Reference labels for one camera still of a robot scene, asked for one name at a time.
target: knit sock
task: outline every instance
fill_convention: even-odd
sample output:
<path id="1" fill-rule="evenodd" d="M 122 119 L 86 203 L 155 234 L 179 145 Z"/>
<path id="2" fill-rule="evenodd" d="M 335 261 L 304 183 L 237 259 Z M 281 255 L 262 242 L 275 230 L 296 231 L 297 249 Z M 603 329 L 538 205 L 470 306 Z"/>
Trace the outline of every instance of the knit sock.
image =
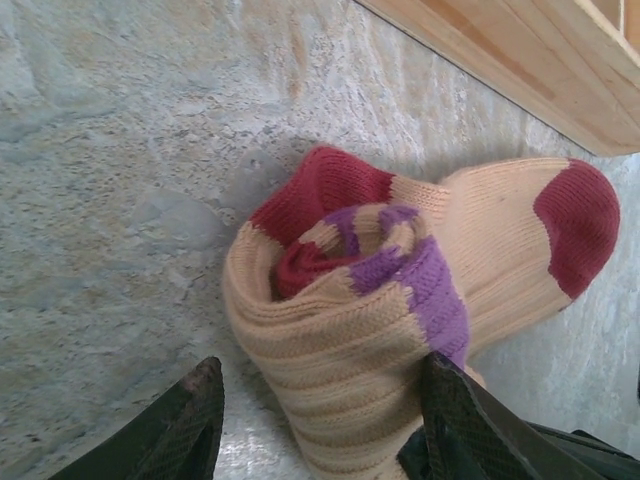
<path id="1" fill-rule="evenodd" d="M 420 361 L 437 350 L 463 366 L 469 344 L 466 308 L 427 214 L 403 205 L 342 208 L 286 252 L 260 230 L 259 216 L 253 221 L 227 257 L 227 310 L 309 467 L 327 480 L 406 478 L 395 457 L 421 423 Z M 321 266 L 322 275 L 274 302 L 272 283 L 297 287 L 295 275 L 291 285 L 270 282 L 277 265 L 276 277 L 287 266 Z"/>
<path id="2" fill-rule="evenodd" d="M 403 478 L 420 360 L 438 350 L 461 365 L 568 305 L 608 259 L 618 216 L 611 186 L 580 161 L 503 162 L 432 185 L 318 148 L 231 247 L 231 325 L 317 478 Z"/>
<path id="3" fill-rule="evenodd" d="M 338 208 L 377 202 L 429 214 L 469 309 L 470 354 L 571 304 L 611 256 L 620 222 L 612 186 L 581 160 L 498 162 L 459 170 L 434 185 L 332 147 L 312 150 L 252 218 L 288 246 Z M 298 289 L 317 276 L 309 269 L 287 274 L 302 276 Z"/>

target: red sock toe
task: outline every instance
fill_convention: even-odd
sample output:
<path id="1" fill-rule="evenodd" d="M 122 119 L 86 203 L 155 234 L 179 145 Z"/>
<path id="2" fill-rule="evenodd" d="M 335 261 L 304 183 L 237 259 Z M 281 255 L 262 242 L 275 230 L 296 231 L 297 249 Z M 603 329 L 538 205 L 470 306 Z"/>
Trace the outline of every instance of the red sock toe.
<path id="1" fill-rule="evenodd" d="M 549 273 L 576 299 L 613 252 L 620 224 L 616 193 L 602 173 L 571 159 L 538 195 L 534 211 L 549 234 Z"/>

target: striped sock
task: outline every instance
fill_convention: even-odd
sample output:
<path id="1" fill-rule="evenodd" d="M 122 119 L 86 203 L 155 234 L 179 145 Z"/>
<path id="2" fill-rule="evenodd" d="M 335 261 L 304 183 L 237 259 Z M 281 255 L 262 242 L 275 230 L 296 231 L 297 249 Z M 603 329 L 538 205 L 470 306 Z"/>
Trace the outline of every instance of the striped sock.
<path id="1" fill-rule="evenodd" d="M 317 148 L 231 247 L 231 325 L 317 478 L 403 478 L 420 360 L 463 366 L 567 306 L 610 256 L 618 217 L 609 183 L 577 160 L 432 185 Z"/>

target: concrete floor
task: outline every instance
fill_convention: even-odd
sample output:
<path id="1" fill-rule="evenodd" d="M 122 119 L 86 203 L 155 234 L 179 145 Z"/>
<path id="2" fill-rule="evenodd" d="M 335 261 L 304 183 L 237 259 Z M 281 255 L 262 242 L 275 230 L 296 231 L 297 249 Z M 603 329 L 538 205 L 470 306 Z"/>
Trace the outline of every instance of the concrete floor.
<path id="1" fill-rule="evenodd" d="M 46 478 L 209 355 L 228 398 L 216 478 L 309 478 L 219 278 L 316 142 L 422 179 L 543 154 L 601 168 L 614 257 L 472 363 L 521 416 L 640 455 L 640 156 L 590 157 L 350 0 L 0 0 L 3 480 Z"/>

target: sock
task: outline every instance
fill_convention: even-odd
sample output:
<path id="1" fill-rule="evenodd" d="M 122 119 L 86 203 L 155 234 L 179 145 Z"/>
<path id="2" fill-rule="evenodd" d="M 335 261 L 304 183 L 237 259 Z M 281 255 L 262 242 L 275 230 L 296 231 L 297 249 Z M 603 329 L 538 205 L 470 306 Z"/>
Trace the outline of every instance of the sock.
<path id="1" fill-rule="evenodd" d="M 317 478 L 402 478 L 420 360 L 438 350 L 464 364 L 568 305 L 611 254 L 618 216 L 609 183 L 580 161 L 503 162 L 432 185 L 318 148 L 231 247 L 231 325 Z"/>
<path id="2" fill-rule="evenodd" d="M 338 208 L 377 202 L 429 214 L 469 308 L 470 354 L 577 299 L 611 256 L 620 223 L 613 187 L 581 160 L 497 162 L 434 185 L 332 147 L 312 150 L 252 218 L 288 246 Z M 281 228 L 284 219 L 289 228 Z"/>

